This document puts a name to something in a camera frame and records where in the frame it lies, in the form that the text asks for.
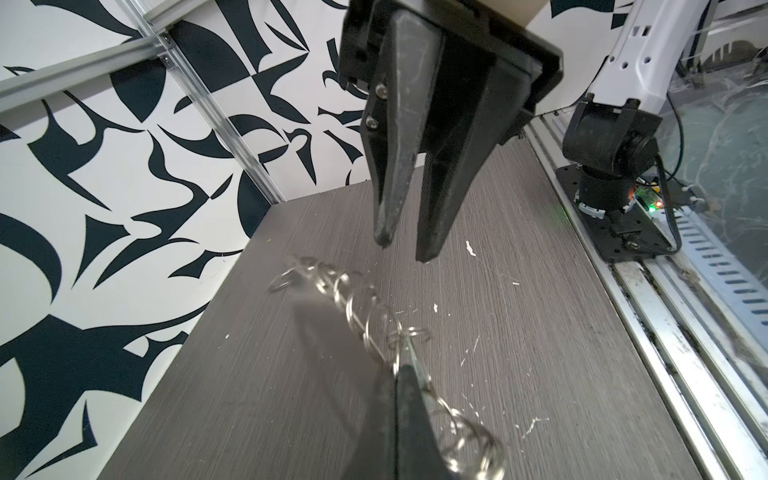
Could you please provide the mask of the metal key organizer plate with rings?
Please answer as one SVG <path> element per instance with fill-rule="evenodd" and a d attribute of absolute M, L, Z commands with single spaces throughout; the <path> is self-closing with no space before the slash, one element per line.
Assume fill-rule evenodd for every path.
<path fill-rule="evenodd" d="M 287 290 L 293 318 L 307 359 L 318 364 L 337 359 L 366 396 L 384 367 L 395 377 L 404 365 L 415 369 L 437 446 L 454 479 L 502 479 L 507 474 L 504 445 L 488 428 L 450 406 L 436 390 L 414 341 L 427 341 L 424 327 L 406 327 L 361 273 L 340 269 L 314 257 L 294 257 L 269 284 L 272 293 Z M 356 441 L 361 429 L 345 427 Z"/>

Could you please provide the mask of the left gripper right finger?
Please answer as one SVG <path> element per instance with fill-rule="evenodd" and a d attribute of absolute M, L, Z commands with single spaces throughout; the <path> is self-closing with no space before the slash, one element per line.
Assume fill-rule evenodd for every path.
<path fill-rule="evenodd" d="M 396 479 L 454 479 L 432 429 L 415 369 L 402 366 L 396 376 Z"/>

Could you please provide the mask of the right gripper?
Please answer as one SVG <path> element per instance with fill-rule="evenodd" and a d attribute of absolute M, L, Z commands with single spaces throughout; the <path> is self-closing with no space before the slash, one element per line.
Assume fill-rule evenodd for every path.
<path fill-rule="evenodd" d="M 469 188 L 498 145 L 563 78 L 562 53 L 478 1 L 353 1 L 339 82 L 368 92 L 362 132 L 374 239 L 394 240 L 421 146 L 415 259 L 437 258 Z"/>

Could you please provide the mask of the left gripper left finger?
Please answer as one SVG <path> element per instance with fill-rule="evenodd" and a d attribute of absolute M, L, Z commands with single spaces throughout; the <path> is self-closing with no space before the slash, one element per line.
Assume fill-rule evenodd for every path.
<path fill-rule="evenodd" d="M 342 479 L 395 479 L 396 446 L 396 383 L 384 367 L 374 381 L 359 441 Z"/>

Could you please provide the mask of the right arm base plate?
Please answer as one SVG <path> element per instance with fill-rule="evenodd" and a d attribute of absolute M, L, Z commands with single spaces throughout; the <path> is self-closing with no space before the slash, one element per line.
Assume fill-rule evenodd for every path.
<path fill-rule="evenodd" d="M 640 261 L 680 250 L 680 235 L 668 238 L 635 197 L 635 182 L 570 165 L 555 171 L 600 258 L 607 263 Z"/>

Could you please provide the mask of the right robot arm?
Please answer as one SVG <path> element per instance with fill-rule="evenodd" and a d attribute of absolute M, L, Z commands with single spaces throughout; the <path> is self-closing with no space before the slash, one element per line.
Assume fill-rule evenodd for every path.
<path fill-rule="evenodd" d="M 582 168 L 589 216 L 628 212 L 634 185 L 663 165 L 656 131 L 705 1 L 353 1 L 339 82 L 368 94 L 360 135 L 374 190 L 374 238 L 392 243 L 418 158 L 425 161 L 416 258 L 436 258 L 492 151 L 558 86 L 583 78 L 562 143 Z"/>

